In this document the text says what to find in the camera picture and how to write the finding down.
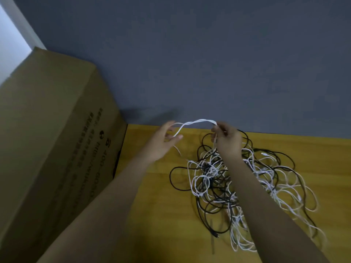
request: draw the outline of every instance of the forearm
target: forearm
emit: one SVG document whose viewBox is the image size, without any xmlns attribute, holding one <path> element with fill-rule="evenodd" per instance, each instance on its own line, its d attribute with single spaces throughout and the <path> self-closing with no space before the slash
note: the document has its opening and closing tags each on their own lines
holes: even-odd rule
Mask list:
<svg viewBox="0 0 351 263">
<path fill-rule="evenodd" d="M 103 262 L 121 236 L 150 164 L 136 157 L 54 241 L 39 262 Z"/>
<path fill-rule="evenodd" d="M 328 262 L 241 159 L 225 160 L 224 163 L 263 262 Z"/>
</svg>

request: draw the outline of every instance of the box top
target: box top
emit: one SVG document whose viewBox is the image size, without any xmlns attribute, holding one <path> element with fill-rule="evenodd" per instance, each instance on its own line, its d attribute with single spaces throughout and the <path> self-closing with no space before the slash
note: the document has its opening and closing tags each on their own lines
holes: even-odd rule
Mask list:
<svg viewBox="0 0 351 263">
<path fill-rule="evenodd" d="M 0 240 L 95 68 L 35 48 L 0 86 Z"/>
</svg>

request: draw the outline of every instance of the person's left hand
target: person's left hand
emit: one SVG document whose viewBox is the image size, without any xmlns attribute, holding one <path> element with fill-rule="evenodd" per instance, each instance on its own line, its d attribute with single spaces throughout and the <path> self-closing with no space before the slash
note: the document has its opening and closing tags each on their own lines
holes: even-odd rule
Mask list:
<svg viewBox="0 0 351 263">
<path fill-rule="evenodd" d="M 168 121 L 162 125 L 153 136 L 147 141 L 145 146 L 140 150 L 139 156 L 152 163 L 158 159 L 161 159 L 172 146 L 177 144 L 179 140 L 183 138 L 183 135 L 168 134 L 167 131 L 173 131 L 172 125 L 175 121 Z"/>
</svg>

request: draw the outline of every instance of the hand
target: hand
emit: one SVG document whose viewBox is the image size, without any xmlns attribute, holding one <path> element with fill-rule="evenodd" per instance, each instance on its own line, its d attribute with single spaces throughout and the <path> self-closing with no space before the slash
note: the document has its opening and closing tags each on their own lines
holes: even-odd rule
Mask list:
<svg viewBox="0 0 351 263">
<path fill-rule="evenodd" d="M 174 130 L 174 127 L 172 127 L 174 123 L 175 121 L 169 121 L 157 129 L 141 149 L 139 156 L 152 163 L 161 159 L 171 147 L 177 144 L 183 138 L 183 135 L 173 137 L 173 135 L 167 133 L 167 131 L 172 132 Z"/>
<path fill-rule="evenodd" d="M 224 161 L 242 160 L 242 137 L 240 132 L 225 122 L 217 122 L 212 128 L 212 142 L 217 135 L 217 150 Z"/>
</svg>

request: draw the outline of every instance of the wood grain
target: wood grain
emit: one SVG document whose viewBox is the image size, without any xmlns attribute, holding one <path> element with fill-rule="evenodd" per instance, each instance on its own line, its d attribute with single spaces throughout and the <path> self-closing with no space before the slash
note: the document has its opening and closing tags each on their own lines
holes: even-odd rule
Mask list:
<svg viewBox="0 0 351 263">
<path fill-rule="evenodd" d="M 118 174 L 143 146 L 156 127 L 128 125 L 117 167 Z M 257 253 L 230 247 L 229 236 L 214 239 L 197 216 L 190 192 L 169 183 L 173 167 L 196 159 L 204 129 L 182 129 L 178 143 L 147 171 L 131 208 L 125 233 L 111 262 L 260 262 Z M 311 217 L 327 235 L 324 253 L 331 262 L 351 262 L 351 140 L 278 134 L 248 133 L 254 147 L 281 151 L 296 163 L 296 170 L 315 192 L 320 203 Z M 187 186 L 186 170 L 175 174 L 178 186 Z M 222 218 L 213 218 L 214 226 Z"/>
</svg>

